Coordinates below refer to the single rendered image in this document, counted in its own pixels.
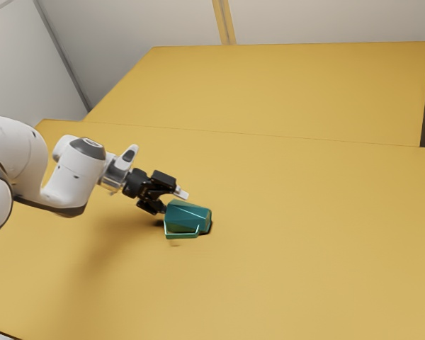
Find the teal faceted mug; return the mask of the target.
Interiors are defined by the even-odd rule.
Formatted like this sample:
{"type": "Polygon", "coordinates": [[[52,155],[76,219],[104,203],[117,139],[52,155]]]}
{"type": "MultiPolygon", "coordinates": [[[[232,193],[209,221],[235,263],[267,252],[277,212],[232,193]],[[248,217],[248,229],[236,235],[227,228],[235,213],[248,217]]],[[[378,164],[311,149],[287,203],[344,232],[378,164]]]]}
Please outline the teal faceted mug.
{"type": "Polygon", "coordinates": [[[173,199],[166,207],[164,234],[167,239],[192,239],[208,234],[212,225],[212,210],[182,200],[173,199]]]}

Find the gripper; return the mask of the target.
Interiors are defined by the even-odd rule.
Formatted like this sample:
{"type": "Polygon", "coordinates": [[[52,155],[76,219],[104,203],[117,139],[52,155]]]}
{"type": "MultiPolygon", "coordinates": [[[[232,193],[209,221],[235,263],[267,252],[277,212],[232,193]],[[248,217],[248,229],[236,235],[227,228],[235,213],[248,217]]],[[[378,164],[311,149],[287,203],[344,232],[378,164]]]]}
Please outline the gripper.
{"type": "Polygon", "coordinates": [[[159,189],[173,194],[180,199],[188,199],[189,193],[177,184],[176,178],[162,171],[154,170],[151,177],[141,169],[134,168],[127,175],[122,189],[123,195],[138,198],[136,206],[151,215],[165,214],[166,205],[160,199],[161,194],[152,195],[154,185],[159,189]]]}

